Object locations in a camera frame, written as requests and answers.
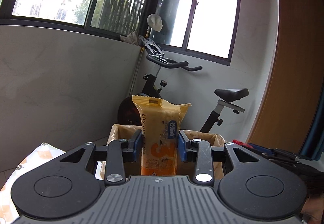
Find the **bike seat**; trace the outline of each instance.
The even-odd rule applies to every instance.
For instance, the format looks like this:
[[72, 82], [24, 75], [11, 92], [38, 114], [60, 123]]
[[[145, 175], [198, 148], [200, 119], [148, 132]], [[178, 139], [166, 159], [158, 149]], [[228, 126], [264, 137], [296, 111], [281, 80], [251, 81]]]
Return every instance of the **bike seat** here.
[[216, 89], [215, 94], [226, 102], [233, 102], [248, 95], [247, 89]]

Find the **packaged snack bar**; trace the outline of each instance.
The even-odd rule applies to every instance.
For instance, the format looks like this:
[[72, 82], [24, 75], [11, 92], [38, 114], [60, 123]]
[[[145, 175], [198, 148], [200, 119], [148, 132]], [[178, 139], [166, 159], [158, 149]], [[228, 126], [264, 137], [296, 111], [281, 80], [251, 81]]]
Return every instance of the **packaged snack bar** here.
[[190, 103], [175, 105], [164, 99], [133, 96], [142, 121], [141, 174], [172, 176], [177, 169], [180, 123]]

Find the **brown wooden panel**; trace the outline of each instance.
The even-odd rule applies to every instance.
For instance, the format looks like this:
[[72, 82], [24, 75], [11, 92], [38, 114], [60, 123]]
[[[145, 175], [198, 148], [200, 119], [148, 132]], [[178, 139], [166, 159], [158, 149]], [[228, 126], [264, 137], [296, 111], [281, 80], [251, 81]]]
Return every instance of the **brown wooden panel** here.
[[279, 0], [276, 53], [248, 142], [299, 151], [323, 82], [323, 22], [323, 0]]

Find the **window frame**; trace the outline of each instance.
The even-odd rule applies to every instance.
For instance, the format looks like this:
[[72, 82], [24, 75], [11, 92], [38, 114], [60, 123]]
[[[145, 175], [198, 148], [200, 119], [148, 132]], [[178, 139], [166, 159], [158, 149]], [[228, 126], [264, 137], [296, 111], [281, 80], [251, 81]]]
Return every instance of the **window frame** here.
[[[94, 11], [95, 11], [97, 1], [98, 0], [90, 0], [90, 4], [89, 4], [88, 10], [87, 10], [86, 17], [85, 17], [85, 22], [83, 25], [79, 25], [79, 24], [64, 22], [63, 20], [43, 19], [43, 18], [36, 18], [36, 17], [12, 15], [16, 0], [2, 0], [1, 5], [0, 5], [0, 24], [1, 25], [20, 25], [20, 26], [34, 26], [34, 27], [52, 28], [52, 29], [59, 29], [59, 30], [66, 30], [66, 31], [71, 31], [71, 32], [79, 32], [79, 33], [85, 33], [85, 34], [90, 34], [90, 35], [96, 35], [96, 36], [101, 36], [101, 37], [105, 37], [105, 38], [109, 38], [109, 39], [113, 39], [113, 40], [120, 40], [119, 33], [114, 33], [114, 32], [108, 31], [108, 30], [104, 30], [101, 28], [96, 28], [96, 27], [91, 26], [91, 20], [92, 20]], [[185, 38], [187, 39], [186, 46], [189, 41], [189, 33], [190, 33], [192, 22], [193, 22], [194, 12], [192, 13], [192, 10], [195, 8], [194, 1], [195, 0], [192, 1], [190, 16], [189, 16], [189, 20], [188, 20], [188, 22], [191, 22], [190, 29], [186, 29], [186, 34], [185, 34]], [[184, 54], [184, 55], [189, 55], [189, 56], [193, 56], [193, 57], [197, 57], [197, 58], [206, 59], [209, 61], [214, 61], [214, 62], [224, 64], [224, 65], [229, 65], [230, 61], [231, 61], [232, 53], [233, 53], [234, 41], [235, 41], [236, 32], [237, 32], [240, 3], [241, 3], [241, 0], [238, 0], [236, 16], [235, 16], [235, 21], [234, 21], [233, 36], [232, 36], [232, 41], [231, 41], [228, 58], [221, 58], [218, 56], [201, 53], [201, 52], [193, 51], [193, 50], [187, 50], [187, 49], [183, 50], [182, 48], [178, 48], [178, 47], [171, 46], [171, 45], [164, 45], [164, 44], [159, 44], [159, 45], [165, 51], [176, 52], [176, 53], [180, 53], [180, 54]], [[158, 0], [146, 0], [144, 7], [143, 7], [143, 13], [140, 16], [140, 23], [139, 23], [139, 27], [138, 27], [138, 31], [137, 31], [139, 35], [146, 36], [148, 34], [148, 32], [147, 32], [148, 24], [147, 24], [146, 18], [150, 14], [155, 13], [157, 5], [158, 5]]]
[[238, 0], [237, 6], [236, 6], [236, 14], [235, 14], [235, 20], [234, 20], [234, 28], [233, 28], [232, 40], [231, 40], [231, 45], [230, 45], [230, 49], [229, 49], [227, 58], [222, 58], [222, 57], [219, 57], [219, 56], [215, 56], [215, 55], [211, 55], [211, 54], [207, 54], [207, 53], [187, 49], [188, 42], [189, 42], [189, 37], [190, 37], [190, 32], [191, 32], [191, 28], [192, 28], [192, 24], [193, 24], [193, 18], [194, 18], [194, 14], [195, 14], [195, 9], [196, 9], [196, 6], [197, 6], [196, 4], [197, 4], [197, 0], [192, 0], [190, 13], [189, 13], [189, 18], [188, 18], [188, 23], [187, 23], [187, 28], [186, 28], [186, 32], [185, 32], [185, 35], [184, 35], [184, 38], [183, 38], [182, 47], [166, 45], [166, 44], [159, 44], [159, 43], [158, 43], [158, 45], [164, 51], [175, 52], [175, 53], [179, 53], [179, 54], [183, 54], [183, 55], [187, 55], [187, 56], [192, 56], [192, 57], [196, 57], [196, 58], [201, 58], [201, 59], [205, 59], [205, 60], [209, 60], [209, 61], [213, 61], [213, 62], [216, 62], [216, 63], [220, 63], [220, 64], [223, 64], [223, 65], [229, 66], [230, 62], [231, 62], [231, 59], [232, 59], [232, 55], [233, 55], [235, 38], [236, 38], [237, 29], [238, 29], [239, 11], [240, 11], [241, 0]]

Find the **gray ribbed plate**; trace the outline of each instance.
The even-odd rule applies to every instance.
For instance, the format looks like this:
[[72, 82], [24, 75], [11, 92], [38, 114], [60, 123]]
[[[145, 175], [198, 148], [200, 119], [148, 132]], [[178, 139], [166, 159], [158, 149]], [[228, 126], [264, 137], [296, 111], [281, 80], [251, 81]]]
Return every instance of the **gray ribbed plate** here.
[[[132, 176], [120, 186], [107, 187], [89, 209], [64, 220], [38, 221], [27, 217], [14, 224], [248, 224], [262, 223], [245, 219], [228, 210], [210, 187], [197, 186], [186, 176]], [[270, 222], [300, 223], [296, 217]]]

